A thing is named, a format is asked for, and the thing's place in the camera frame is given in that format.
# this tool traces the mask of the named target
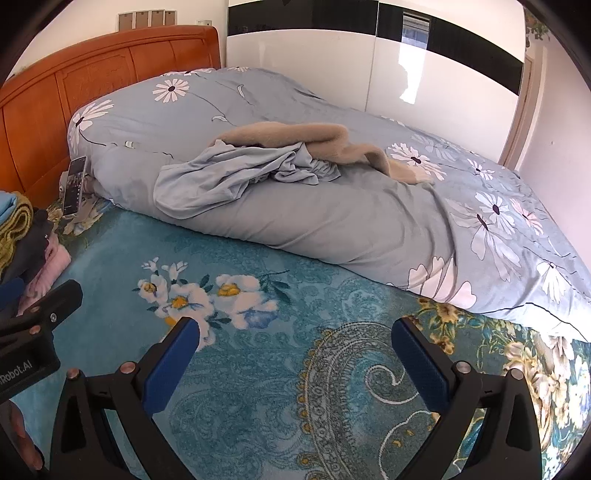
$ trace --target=black glossy stripe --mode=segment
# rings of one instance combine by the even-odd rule
[[[228,36],[312,28],[375,35],[376,0],[259,0],[228,8]]]
[[[401,41],[402,12],[395,5],[379,5],[378,37]],[[519,95],[523,62],[465,28],[430,17],[427,50],[470,67]]]

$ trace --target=metal screw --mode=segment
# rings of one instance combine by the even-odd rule
[[[75,378],[78,378],[79,375],[80,375],[80,370],[77,368],[70,368],[66,372],[66,377],[68,380],[74,380]]]
[[[135,363],[133,362],[125,362],[123,365],[119,367],[119,370],[122,374],[130,374],[135,370]]]
[[[456,370],[461,374],[468,374],[472,370],[472,367],[468,362],[458,362],[456,363]]]
[[[516,380],[523,380],[523,372],[517,368],[511,369],[511,376]]]

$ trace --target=phone screen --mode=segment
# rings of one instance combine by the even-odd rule
[[[70,162],[68,168],[68,179],[66,181],[66,192],[64,194],[64,215],[74,215],[80,206],[82,194],[82,181],[84,180],[84,169],[86,157],[76,158]]]

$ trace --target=gray blanket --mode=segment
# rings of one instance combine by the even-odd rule
[[[339,166],[334,181],[260,181],[186,219],[159,210],[153,192],[161,168],[261,121],[346,125],[352,142],[383,148],[434,184]],[[126,209],[320,258],[549,335],[591,339],[589,272],[513,172],[396,121],[331,105],[282,75],[222,69],[145,80],[80,109],[69,141],[71,156],[88,155],[96,191]]]
[[[154,203],[178,220],[240,198],[251,183],[272,178],[282,183],[318,185],[340,177],[337,165],[313,160],[306,145],[281,148],[234,147],[216,140],[186,163],[164,165],[154,185]]]

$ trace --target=black flower center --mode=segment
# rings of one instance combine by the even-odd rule
[[[476,214],[476,218],[478,218],[478,221],[480,222],[480,224],[486,228],[486,231],[488,231],[488,227],[486,226],[486,222],[482,219],[482,217],[480,216],[479,213]]]

